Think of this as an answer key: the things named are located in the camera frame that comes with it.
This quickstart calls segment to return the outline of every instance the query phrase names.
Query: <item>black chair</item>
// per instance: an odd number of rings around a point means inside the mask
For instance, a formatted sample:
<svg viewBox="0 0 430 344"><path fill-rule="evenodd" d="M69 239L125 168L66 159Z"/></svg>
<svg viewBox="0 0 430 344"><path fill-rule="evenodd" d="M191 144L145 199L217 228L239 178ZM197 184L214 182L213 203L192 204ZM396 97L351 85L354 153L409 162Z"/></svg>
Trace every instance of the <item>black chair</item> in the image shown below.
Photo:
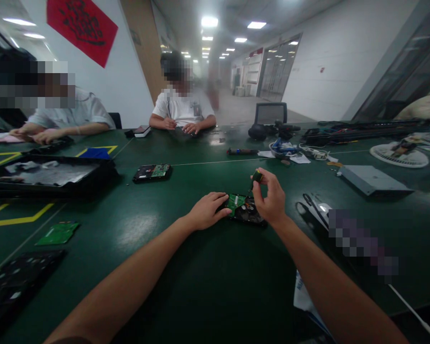
<svg viewBox="0 0 430 344"><path fill-rule="evenodd" d="M257 103L255 124L287 123L287 103Z"/></svg>
<svg viewBox="0 0 430 344"><path fill-rule="evenodd" d="M116 129L123 129L123 126L121 125L121 116L117 112L109 112L108 113L115 123Z"/></svg>

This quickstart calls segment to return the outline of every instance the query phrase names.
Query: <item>screwdriver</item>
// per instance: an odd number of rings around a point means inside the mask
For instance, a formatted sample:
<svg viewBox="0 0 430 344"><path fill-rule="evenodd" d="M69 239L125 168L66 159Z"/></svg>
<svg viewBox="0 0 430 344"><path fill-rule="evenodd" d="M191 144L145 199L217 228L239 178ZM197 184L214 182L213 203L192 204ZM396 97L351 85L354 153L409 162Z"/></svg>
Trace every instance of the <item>screwdriver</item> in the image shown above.
<svg viewBox="0 0 430 344"><path fill-rule="evenodd" d="M252 183L250 184L250 189L248 190L246 198L250 195L250 193L253 190L253 182L257 181L258 183L260 183L262 179L263 179L263 175L261 174L261 172L259 171L259 169L256 169L255 173L252 176Z"/></svg>

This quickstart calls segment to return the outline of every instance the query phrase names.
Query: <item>green circuit board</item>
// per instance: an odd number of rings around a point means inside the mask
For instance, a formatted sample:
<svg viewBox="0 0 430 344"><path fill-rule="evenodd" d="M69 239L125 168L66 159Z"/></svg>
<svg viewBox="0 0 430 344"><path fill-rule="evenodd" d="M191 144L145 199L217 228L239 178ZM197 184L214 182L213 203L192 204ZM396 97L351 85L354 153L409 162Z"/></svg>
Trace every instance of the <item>green circuit board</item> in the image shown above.
<svg viewBox="0 0 430 344"><path fill-rule="evenodd" d="M234 211L239 208L240 206L243 206L245 204L245 196L240 195L229 195L227 208L231 209L232 212L229 214L230 217L234 216Z"/></svg>

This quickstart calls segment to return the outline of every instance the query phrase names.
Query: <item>red wall decoration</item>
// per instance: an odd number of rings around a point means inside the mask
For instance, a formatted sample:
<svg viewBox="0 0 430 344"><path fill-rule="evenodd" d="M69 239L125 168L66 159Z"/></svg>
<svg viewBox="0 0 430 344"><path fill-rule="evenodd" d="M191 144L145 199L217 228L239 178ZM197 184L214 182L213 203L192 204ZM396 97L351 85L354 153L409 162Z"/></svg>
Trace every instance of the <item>red wall decoration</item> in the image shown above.
<svg viewBox="0 0 430 344"><path fill-rule="evenodd" d="M48 0L46 20L105 68L118 26L92 0Z"/></svg>

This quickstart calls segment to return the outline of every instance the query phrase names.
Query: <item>green table surface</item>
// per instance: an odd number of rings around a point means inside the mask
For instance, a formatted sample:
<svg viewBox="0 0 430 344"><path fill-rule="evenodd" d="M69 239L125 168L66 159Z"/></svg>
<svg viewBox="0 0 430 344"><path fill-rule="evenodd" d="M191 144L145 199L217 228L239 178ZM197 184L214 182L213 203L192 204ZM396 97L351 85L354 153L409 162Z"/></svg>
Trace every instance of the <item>green table surface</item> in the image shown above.
<svg viewBox="0 0 430 344"><path fill-rule="evenodd" d="M303 128L315 126L301 124ZM111 156L120 177L110 181L95 201L59 202L34 222L0 226L0 264L25 251L68 251L0 343L42 342L109 272L190 211L203 195L211 191L245 194L257 167L277 175L287 196L287 214L385 312L393 315L406 307L375 269L363 260L344 257L326 230L300 214L296 204L304 203L303 193L333 209L348 210L359 227L369 228L371 236L399 257L399 276L393 279L397 290L415 308L430 304L430 163L423 169L405 169L375 159L369 148L391 142L387 138L328 147L343 164L373 165L415 190L399 199L369 198L336 177L331 171L335 167L325 161L286 167L277 159L228 156L228 148L266 151L274 140L254 141L247 130L245 126L217 127L198 139L158 130L143 139L127 139L115 130L78 138L76 144L58 152L75 156L87 147L117 146ZM28 143L0 145L0 152L32 147ZM171 164L171 178L144 184L131 181L139 166L154 163ZM0 220L32 216L44 206L12 203L0 211ZM34 246L52 224L67 220L81 223L67 244ZM290 343L318 335L320 329L293 307L295 273L293 261L271 227L222 220L184 242L116 341L219 342L230 338Z"/></svg>

